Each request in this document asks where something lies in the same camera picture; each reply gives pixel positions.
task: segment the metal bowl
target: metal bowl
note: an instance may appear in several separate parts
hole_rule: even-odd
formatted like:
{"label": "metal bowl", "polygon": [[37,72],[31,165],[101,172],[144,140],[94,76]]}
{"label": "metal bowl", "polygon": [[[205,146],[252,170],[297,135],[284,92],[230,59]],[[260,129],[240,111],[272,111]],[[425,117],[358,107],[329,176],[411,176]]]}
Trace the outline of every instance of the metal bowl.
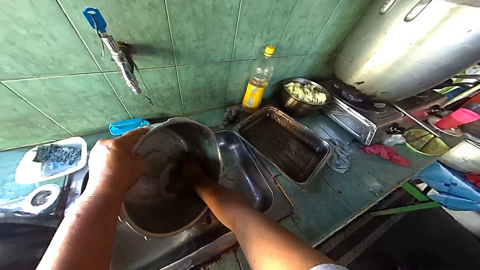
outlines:
{"label": "metal bowl", "polygon": [[[285,87],[289,83],[300,83],[302,85],[313,85],[315,87],[315,90],[318,92],[325,93],[327,95],[327,99],[325,103],[318,104],[318,103],[312,103],[312,102],[307,102],[300,100],[296,97],[294,97],[290,92],[287,90]],[[286,113],[288,113],[291,116],[295,117],[305,117],[309,115],[313,115],[319,112],[319,110],[325,106],[326,104],[330,103],[332,101],[332,95],[328,92],[327,89],[325,89],[323,86],[319,85],[316,82],[313,82],[311,80],[307,80],[304,78],[287,78],[283,81],[283,90],[281,91],[279,102],[280,105]]]}
{"label": "metal bowl", "polygon": [[161,152],[169,164],[177,164],[168,184],[173,185],[175,195],[167,196],[156,178],[141,178],[126,194],[119,219],[146,239],[175,235],[192,227],[208,207],[185,183],[181,160],[195,156],[205,174],[218,183],[223,162],[212,130],[185,117],[171,118],[148,131],[133,150],[145,160]]}

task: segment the sink basin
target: sink basin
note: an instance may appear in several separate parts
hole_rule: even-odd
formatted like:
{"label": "sink basin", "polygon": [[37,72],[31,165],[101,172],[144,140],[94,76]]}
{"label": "sink basin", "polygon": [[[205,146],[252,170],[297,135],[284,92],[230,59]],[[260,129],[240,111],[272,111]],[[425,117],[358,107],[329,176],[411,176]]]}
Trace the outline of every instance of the sink basin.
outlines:
{"label": "sink basin", "polygon": [[[242,193],[257,210],[273,220],[292,207],[260,157],[230,130],[215,133],[224,163],[220,183]],[[193,227],[170,237],[145,239],[118,222],[110,269],[188,269],[236,243],[235,235],[211,211]]]}

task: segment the rectangular metal pan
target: rectangular metal pan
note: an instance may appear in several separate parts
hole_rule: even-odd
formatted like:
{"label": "rectangular metal pan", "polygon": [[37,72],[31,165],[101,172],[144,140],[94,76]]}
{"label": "rectangular metal pan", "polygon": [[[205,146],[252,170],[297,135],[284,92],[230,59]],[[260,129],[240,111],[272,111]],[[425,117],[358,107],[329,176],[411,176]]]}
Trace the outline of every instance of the rectangular metal pan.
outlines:
{"label": "rectangular metal pan", "polygon": [[233,131],[302,190],[332,155],[325,139],[273,106],[263,107]]}

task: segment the faucet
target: faucet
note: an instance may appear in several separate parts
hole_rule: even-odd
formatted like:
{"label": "faucet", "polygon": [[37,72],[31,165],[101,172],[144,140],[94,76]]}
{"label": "faucet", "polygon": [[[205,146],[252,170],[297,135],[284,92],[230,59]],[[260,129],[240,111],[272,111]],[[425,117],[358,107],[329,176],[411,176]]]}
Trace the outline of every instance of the faucet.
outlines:
{"label": "faucet", "polygon": [[117,42],[107,33],[107,23],[103,19],[102,14],[100,14],[100,11],[96,8],[86,7],[82,13],[90,26],[96,30],[105,47],[107,47],[112,59],[120,69],[123,79],[127,82],[128,87],[132,89],[134,94],[141,94],[142,91],[138,86],[135,74],[133,74],[133,62],[126,57],[125,52],[119,48]]}

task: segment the forearm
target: forearm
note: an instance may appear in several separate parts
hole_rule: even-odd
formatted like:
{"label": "forearm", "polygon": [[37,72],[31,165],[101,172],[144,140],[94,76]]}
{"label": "forearm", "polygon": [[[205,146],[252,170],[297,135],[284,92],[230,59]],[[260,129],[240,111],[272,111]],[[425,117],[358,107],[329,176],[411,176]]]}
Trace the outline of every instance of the forearm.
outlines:
{"label": "forearm", "polygon": [[201,185],[197,192],[215,216],[233,231],[252,269],[307,270],[333,263],[227,188]]}
{"label": "forearm", "polygon": [[86,190],[61,222],[37,269],[108,269],[122,197]]}

